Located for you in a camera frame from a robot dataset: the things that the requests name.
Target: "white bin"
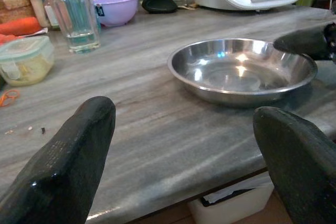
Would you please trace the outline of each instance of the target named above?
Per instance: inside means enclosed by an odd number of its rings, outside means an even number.
[[[196,224],[230,224],[253,215],[264,209],[274,185],[268,173],[263,173],[204,198],[212,203],[220,199],[221,195],[224,198],[234,191],[243,189],[252,190],[207,207],[200,199],[189,202],[188,206]]]

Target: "marble countertop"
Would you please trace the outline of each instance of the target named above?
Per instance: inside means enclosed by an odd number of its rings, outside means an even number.
[[[0,195],[76,108],[96,95],[114,101],[117,123],[87,223],[125,223],[265,168],[253,135],[254,110],[200,100],[173,77],[167,59],[199,40],[272,41],[334,19],[327,10],[295,6],[263,14],[139,12],[125,26],[103,29],[102,46],[83,55],[70,54],[60,33],[51,33],[56,62],[50,74],[19,88],[21,97],[0,108]],[[311,85],[275,106],[334,135],[336,66],[319,62],[318,67]]]

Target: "purple bowl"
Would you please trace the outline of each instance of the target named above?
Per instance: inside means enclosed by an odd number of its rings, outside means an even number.
[[[105,26],[122,26],[133,18],[138,0],[93,0],[99,22]]]

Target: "stainless steel bowl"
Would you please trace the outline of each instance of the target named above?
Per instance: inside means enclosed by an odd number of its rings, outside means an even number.
[[[170,71],[197,96],[231,106],[256,106],[281,99],[317,73],[309,57],[277,51],[253,39],[206,40],[172,53]]]

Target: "kitchen counter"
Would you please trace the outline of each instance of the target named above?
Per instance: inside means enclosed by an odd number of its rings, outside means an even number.
[[[70,54],[60,33],[50,33],[56,52],[50,74],[39,84],[18,88],[20,98],[0,108],[0,195],[76,108],[97,95],[114,101],[117,122],[87,223],[125,223],[265,168],[253,135],[254,109],[195,97],[169,72],[168,56],[199,40],[273,41],[334,19],[328,10],[295,6],[262,14],[139,11],[129,24],[103,29],[101,48],[83,55]],[[336,65],[319,62],[318,67],[310,85],[274,106],[335,137]]]

